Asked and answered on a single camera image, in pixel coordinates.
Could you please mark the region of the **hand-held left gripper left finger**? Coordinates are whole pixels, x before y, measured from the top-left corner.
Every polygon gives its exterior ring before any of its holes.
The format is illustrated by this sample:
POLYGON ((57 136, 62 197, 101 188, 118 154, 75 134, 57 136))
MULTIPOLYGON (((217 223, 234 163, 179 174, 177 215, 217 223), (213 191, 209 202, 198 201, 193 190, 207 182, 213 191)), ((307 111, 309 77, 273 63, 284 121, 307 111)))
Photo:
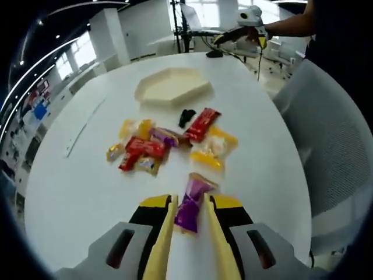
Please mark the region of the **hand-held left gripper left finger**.
POLYGON ((165 279, 178 196, 142 201, 128 222, 119 222, 94 241, 74 268, 56 279, 165 279))

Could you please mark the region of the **person's right hand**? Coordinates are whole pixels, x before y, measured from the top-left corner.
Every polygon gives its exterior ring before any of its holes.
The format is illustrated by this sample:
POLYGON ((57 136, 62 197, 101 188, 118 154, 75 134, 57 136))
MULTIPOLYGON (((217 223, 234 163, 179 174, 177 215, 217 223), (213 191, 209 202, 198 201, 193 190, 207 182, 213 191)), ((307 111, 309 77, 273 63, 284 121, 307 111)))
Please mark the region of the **person's right hand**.
MULTIPOLYGON (((269 25, 265 24, 263 26, 263 28, 265 29, 265 32, 266 32, 266 38, 268 40, 270 40, 273 37, 273 34, 270 32, 269 25)), ((245 39, 246 39, 246 41, 251 41, 253 43, 258 44, 259 43, 259 32, 258 32, 257 28, 250 27, 248 29, 247 36, 246 36, 245 39)))

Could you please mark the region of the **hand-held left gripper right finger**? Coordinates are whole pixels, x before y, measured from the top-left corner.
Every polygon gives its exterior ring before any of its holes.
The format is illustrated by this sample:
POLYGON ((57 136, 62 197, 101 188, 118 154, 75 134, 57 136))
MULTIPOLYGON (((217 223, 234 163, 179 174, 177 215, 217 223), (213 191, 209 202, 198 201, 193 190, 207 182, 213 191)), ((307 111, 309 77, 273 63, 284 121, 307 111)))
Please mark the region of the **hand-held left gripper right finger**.
POLYGON ((242 203, 209 197, 209 228, 218 279, 312 279, 292 245, 270 227, 253 223, 242 203))

